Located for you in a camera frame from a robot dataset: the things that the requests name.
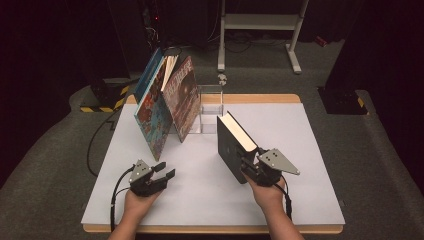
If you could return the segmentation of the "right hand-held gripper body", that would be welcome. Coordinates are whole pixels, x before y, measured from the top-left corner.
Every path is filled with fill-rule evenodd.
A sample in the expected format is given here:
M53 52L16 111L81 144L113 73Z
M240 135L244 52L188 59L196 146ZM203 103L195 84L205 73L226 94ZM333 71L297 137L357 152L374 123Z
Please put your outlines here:
M300 171L288 158L278 149L270 149L261 156L256 156L257 175L249 176L259 186L270 187L276 184L282 173L299 175Z

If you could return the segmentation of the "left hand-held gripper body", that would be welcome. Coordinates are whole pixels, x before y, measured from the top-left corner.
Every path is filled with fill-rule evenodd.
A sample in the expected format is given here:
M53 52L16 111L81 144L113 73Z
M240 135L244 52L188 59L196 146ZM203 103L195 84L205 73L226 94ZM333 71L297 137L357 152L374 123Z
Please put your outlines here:
M137 196L148 197L166 188L161 186L159 179L152 180L155 172L143 160L138 160L129 178L130 190Z

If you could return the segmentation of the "black notebook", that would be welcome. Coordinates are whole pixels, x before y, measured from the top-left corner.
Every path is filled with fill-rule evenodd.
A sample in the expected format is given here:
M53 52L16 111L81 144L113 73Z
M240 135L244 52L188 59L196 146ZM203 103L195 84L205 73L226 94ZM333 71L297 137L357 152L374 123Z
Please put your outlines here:
M217 117L218 153L240 184L247 182L241 172L242 159L252 161L258 146L235 117L227 112Z

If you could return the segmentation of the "sky blue and green picture book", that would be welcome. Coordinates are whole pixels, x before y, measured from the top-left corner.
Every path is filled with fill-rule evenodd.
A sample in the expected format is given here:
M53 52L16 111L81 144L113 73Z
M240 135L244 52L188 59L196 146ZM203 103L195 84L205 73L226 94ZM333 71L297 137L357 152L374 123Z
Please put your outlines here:
M173 120L162 94L168 58L163 57L134 113L153 158L161 157Z

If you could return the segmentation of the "clear acrylic book rack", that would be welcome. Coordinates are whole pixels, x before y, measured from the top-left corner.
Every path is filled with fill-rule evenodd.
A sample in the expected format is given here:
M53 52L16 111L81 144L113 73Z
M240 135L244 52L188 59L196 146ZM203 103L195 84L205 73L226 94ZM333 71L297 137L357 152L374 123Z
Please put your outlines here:
M190 130L191 134L215 134L217 117L223 115L221 85L200 85L200 110Z

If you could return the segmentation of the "purple paperback book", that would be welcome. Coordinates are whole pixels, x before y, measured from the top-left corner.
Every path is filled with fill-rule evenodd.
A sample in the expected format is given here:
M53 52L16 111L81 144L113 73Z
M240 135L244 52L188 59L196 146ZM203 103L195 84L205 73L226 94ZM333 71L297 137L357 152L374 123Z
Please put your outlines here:
M163 89L163 96L178 137L183 142L200 111L200 96L190 56L171 75Z

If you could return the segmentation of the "person's right hand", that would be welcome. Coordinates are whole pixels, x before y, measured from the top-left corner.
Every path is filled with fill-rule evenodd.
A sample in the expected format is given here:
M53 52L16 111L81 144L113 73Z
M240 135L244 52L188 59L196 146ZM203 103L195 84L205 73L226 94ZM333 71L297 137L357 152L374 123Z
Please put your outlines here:
M259 186L249 176L244 175L244 177L252 188L254 199L265 216L277 212L284 213L282 189L285 187L285 181L282 178L271 187L263 187Z

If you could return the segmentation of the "person's left hand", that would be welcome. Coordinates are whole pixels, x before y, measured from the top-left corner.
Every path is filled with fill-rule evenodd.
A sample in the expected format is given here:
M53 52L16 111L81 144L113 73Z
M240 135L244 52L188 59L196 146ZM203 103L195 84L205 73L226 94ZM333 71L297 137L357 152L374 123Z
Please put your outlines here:
M159 197L160 192L148 197L140 197L128 190L125 195L124 213L122 219L126 222L140 223L147 215L150 207Z

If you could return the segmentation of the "white metal stand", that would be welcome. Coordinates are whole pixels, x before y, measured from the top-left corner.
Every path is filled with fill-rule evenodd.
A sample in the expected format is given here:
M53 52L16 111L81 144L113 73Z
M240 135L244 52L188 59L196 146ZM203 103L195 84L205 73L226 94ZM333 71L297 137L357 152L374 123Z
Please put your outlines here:
M225 32L227 30L274 30L291 31L292 38L285 45L293 72L301 74L302 69L295 53L295 47L305 18L309 0L302 0L298 14L230 14L226 12L226 0L221 0L220 36L217 71L225 71Z

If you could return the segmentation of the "black post base striped edge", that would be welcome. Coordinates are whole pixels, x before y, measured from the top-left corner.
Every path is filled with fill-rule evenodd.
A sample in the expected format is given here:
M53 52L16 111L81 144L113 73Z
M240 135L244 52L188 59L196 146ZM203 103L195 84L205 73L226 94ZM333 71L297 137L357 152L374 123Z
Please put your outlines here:
M91 84L80 104L80 110L85 113L117 111L124 103L129 82L128 78L107 78Z

